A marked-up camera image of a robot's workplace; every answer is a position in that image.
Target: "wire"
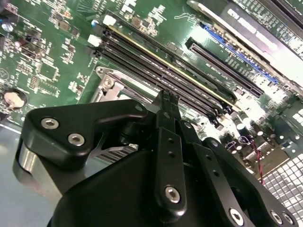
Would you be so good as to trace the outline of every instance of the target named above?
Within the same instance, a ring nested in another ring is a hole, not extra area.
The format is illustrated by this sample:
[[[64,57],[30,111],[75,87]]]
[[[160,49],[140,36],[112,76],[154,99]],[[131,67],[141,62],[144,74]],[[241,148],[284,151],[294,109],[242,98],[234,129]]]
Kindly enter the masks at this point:
[[[255,152],[257,154],[258,168],[259,168],[259,174],[260,174],[260,182],[261,182],[262,185],[264,185],[262,166],[261,166],[262,154],[261,154],[261,151],[258,150],[254,140],[251,141],[251,145],[252,145],[253,149],[255,150]]]

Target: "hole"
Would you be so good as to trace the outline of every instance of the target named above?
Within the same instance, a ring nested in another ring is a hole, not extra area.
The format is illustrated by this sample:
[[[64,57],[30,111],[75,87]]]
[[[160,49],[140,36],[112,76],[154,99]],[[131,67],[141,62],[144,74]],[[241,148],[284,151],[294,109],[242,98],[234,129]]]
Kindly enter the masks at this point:
[[[213,171],[213,173],[214,173],[214,175],[217,176],[217,177],[220,176],[220,174],[219,174],[217,171],[215,171],[215,170]]]
[[[238,214],[234,214],[235,219],[240,220],[240,216]]]
[[[46,123],[46,125],[48,125],[48,126],[54,126],[55,125],[55,123],[53,122],[53,121],[46,121],[45,122]]]
[[[175,157],[175,154],[174,154],[172,151],[169,151],[169,156],[170,156],[171,158],[174,158],[174,157]]]
[[[80,142],[80,138],[79,137],[73,137],[72,140],[75,141],[75,142]]]

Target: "motherboard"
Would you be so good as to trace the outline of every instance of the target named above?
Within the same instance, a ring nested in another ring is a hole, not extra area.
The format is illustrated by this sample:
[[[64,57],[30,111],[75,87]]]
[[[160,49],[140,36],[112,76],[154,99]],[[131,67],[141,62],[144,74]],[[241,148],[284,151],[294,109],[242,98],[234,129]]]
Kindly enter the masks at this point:
[[[303,8],[273,2],[11,0],[0,13],[1,120],[22,126],[47,106],[150,105],[168,89],[201,140],[221,140],[262,178],[303,148]]]

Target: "black pcie slot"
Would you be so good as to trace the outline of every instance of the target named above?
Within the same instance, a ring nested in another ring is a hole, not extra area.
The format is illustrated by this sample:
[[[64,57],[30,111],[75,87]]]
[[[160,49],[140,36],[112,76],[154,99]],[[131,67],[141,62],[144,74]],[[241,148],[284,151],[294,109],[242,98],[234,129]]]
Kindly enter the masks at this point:
[[[202,96],[203,94],[201,94],[201,93],[197,94],[195,92],[195,88],[193,86],[191,86],[191,84],[188,84],[186,81],[183,81],[183,84],[182,84],[182,80],[179,81],[178,76],[167,72],[167,70],[161,70],[161,67],[159,67],[153,60],[148,59],[148,58],[145,59],[144,57],[140,58],[140,57],[132,54],[131,52],[129,52],[123,46],[121,46],[117,43],[114,43],[114,42],[108,42],[107,45],[109,45],[109,47],[111,49],[115,50],[116,52],[123,53],[125,56],[127,56],[128,59],[131,59],[135,62],[139,62],[146,69],[148,69],[150,72],[153,72],[154,74],[157,74],[157,75],[161,76],[162,79],[165,79],[165,80],[169,81],[170,83],[174,83],[174,86],[178,87],[179,89],[180,89],[180,87],[186,86],[184,90],[185,91],[187,91],[187,90],[192,91],[190,93],[191,96],[194,97],[194,99],[201,102],[205,108],[209,109],[209,111],[215,109],[216,112],[219,112],[220,114],[223,113],[222,109],[218,105],[211,103],[207,99],[207,97],[203,98],[203,96]]]
[[[178,86],[177,84],[172,83],[171,81],[167,81],[165,78],[161,78],[161,76],[153,77],[153,74],[149,72],[148,70],[143,70],[144,65],[141,65],[140,68],[135,67],[134,65],[130,64],[127,60],[125,60],[127,56],[123,56],[120,52],[115,52],[113,50],[110,50],[109,48],[100,50],[102,57],[107,58],[108,60],[116,63],[117,65],[123,67],[124,70],[129,72],[129,76],[134,76],[137,78],[143,78],[147,83],[150,83],[151,85],[154,85],[158,87],[159,89],[168,89],[173,90],[177,95],[180,96],[180,100],[186,104],[189,108],[192,108],[196,110],[197,112],[203,114],[204,116],[210,118],[210,119],[216,119],[217,115],[210,111],[209,108],[205,109],[199,104],[196,104],[196,101],[194,98],[188,96],[188,92]]]
[[[167,47],[161,45],[160,43],[158,43],[157,41],[153,40],[152,38],[150,38],[148,35],[138,31],[134,26],[132,26],[131,24],[125,22],[123,19],[121,19],[119,16],[117,16],[116,14],[114,14],[111,11],[108,11],[108,14],[111,15],[112,17],[114,17],[115,19],[117,19],[119,21],[120,24],[122,24],[123,26],[129,28],[132,32],[134,32],[136,35],[138,35],[139,37],[141,37],[145,42],[148,42],[150,45],[149,46],[154,46],[155,48],[163,51],[164,53],[166,53],[174,62],[180,62],[182,63],[182,65],[179,65],[179,67],[184,68],[185,70],[190,69],[192,72],[194,72],[194,76],[196,77],[196,75],[199,75],[201,77],[203,77],[203,79],[206,81],[204,84],[204,86],[206,87],[210,87],[208,86],[213,84],[213,86],[216,87],[216,92],[223,96],[224,98],[226,98],[230,103],[234,104],[237,101],[237,97],[227,88],[225,88],[224,86],[222,86],[221,84],[217,83],[214,80],[211,80],[209,78],[209,76],[207,76],[205,73],[203,73],[201,70],[199,70],[198,68],[192,66],[190,63],[186,62],[185,60],[183,60],[181,57],[179,57],[178,55],[176,55],[175,53],[173,53],[170,49],[168,49]]]
[[[214,65],[215,69],[218,70],[222,75],[228,78],[232,78],[237,84],[252,93],[255,97],[259,98],[262,94],[264,94],[264,91],[260,89],[256,84],[251,82],[248,78],[242,76],[229,65],[226,65],[223,60],[219,59],[208,49],[197,43],[194,39],[189,38],[186,46],[191,52],[195,53],[205,62]]]

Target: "black ram slot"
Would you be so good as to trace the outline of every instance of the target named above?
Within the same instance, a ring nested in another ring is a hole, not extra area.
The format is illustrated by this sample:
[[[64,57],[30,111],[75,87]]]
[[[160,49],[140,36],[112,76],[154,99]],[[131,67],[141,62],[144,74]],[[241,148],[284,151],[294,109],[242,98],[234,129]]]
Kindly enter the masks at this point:
[[[131,42],[129,42],[127,39],[125,39],[124,37],[120,36],[117,33],[112,33],[109,37],[108,37],[111,41],[116,42],[115,40],[118,40],[119,42],[129,46],[130,48],[136,50],[138,53],[140,53],[143,57],[139,58],[137,61],[143,61],[144,58],[147,59],[150,62],[153,62],[154,64],[160,66],[163,71],[162,73],[166,73],[166,74],[171,74],[174,75],[176,78],[182,78],[184,80],[187,81],[187,83],[192,87],[192,89],[194,89],[195,91],[199,91],[202,90],[202,92],[200,92],[200,95],[204,94],[204,96],[206,96],[207,99],[209,100],[213,100],[213,103],[218,103],[219,105],[224,105],[224,102],[220,99],[218,99],[217,97],[213,96],[210,92],[202,89],[201,87],[197,86],[195,83],[193,83],[192,81],[189,81],[188,79],[186,79],[182,74],[180,74],[179,72],[177,72],[174,69],[169,68],[167,65],[163,64],[163,62],[161,62],[160,60],[158,60],[157,58],[149,55],[148,53],[145,53],[142,49],[138,48],[137,46],[134,46]]]
[[[180,90],[175,90],[172,87],[174,87],[175,85],[173,84],[172,87],[170,87],[169,85],[172,84],[171,81],[164,81],[166,83],[162,83],[161,79],[162,78],[153,78],[151,73],[148,72],[147,70],[142,70],[142,68],[144,68],[144,66],[140,66],[142,68],[137,68],[134,65],[130,64],[130,62],[128,62],[127,60],[125,60],[122,56],[121,53],[119,52],[114,52],[113,50],[110,49],[104,49],[101,50],[101,54],[103,57],[111,60],[112,62],[116,63],[119,66],[122,66],[123,69],[125,71],[128,72],[128,76],[135,76],[134,79],[139,79],[139,78],[144,78],[144,80],[156,87],[158,87],[159,89],[168,89],[168,90],[173,90],[177,95],[180,96],[181,101],[186,104],[189,108],[192,108],[194,110],[196,110],[197,112],[203,114],[205,117],[208,117],[209,119],[216,119],[216,114],[213,111],[208,111],[205,108],[199,106],[196,104],[196,101],[194,101],[193,98],[191,98],[189,100],[188,97],[188,92],[184,91],[182,88],[180,88]]]
[[[234,104],[237,101],[237,97],[227,88],[225,88],[224,86],[222,86],[221,84],[217,83],[214,80],[211,80],[209,78],[209,76],[207,76],[205,73],[203,73],[201,70],[199,70],[198,68],[192,66],[190,63],[186,62],[185,60],[183,60],[181,57],[179,57],[178,55],[176,55],[175,53],[173,53],[170,49],[168,49],[167,47],[163,46],[162,44],[158,43],[157,41],[153,40],[152,38],[150,38],[148,35],[138,31],[135,27],[133,27],[131,24],[123,21],[119,16],[115,15],[112,12],[108,12],[109,15],[111,15],[112,17],[114,17],[115,19],[117,19],[119,21],[120,24],[128,27],[132,32],[134,32],[136,35],[138,35],[139,37],[141,37],[146,43],[149,43],[149,46],[154,46],[157,49],[161,50],[162,52],[166,53],[168,56],[170,56],[170,58],[172,60],[175,61],[179,61],[180,63],[182,63],[182,67],[185,70],[192,70],[192,72],[194,72],[194,77],[196,77],[196,75],[201,76],[206,82],[203,83],[203,85],[205,87],[208,87],[209,89],[213,89],[211,86],[209,85],[213,85],[216,90],[216,93],[218,93],[220,96],[223,96],[225,99],[227,99],[230,103]],[[97,32],[99,32],[99,34],[101,35],[101,33],[104,32],[104,30],[102,29],[101,26],[96,25],[95,26],[95,30]]]
[[[150,59],[146,60],[144,58],[140,58],[140,57],[132,54],[126,48],[124,48],[123,46],[121,46],[117,43],[109,42],[107,44],[110,46],[111,49],[115,50],[116,52],[123,53],[125,56],[127,56],[128,59],[131,59],[134,62],[139,62],[140,64],[145,66],[145,68],[147,68],[149,71],[153,71],[153,73],[160,75],[162,79],[166,79],[167,81],[170,81],[171,83],[172,82],[175,83],[178,87],[182,87],[182,82],[178,80],[178,76],[173,75],[173,74],[170,75],[167,72],[167,70],[161,70],[161,67],[157,66],[157,64],[153,60],[150,60]],[[183,87],[185,86],[185,90],[193,91],[190,93],[191,96],[193,96],[199,102],[203,103],[203,105],[205,105],[205,107],[210,108],[210,109],[215,109],[220,114],[223,113],[223,110],[216,103],[211,103],[207,99],[207,97],[203,97],[203,94],[196,93],[195,88],[191,84],[188,84],[186,81],[183,81],[183,82],[184,82]]]
[[[239,86],[243,87],[255,97],[260,98],[264,91],[260,89],[256,84],[251,82],[248,78],[241,75],[235,69],[226,65],[225,62],[211,53],[208,49],[197,43],[194,39],[190,38],[186,43],[187,48],[203,59],[208,64],[214,65],[222,75],[232,78]]]

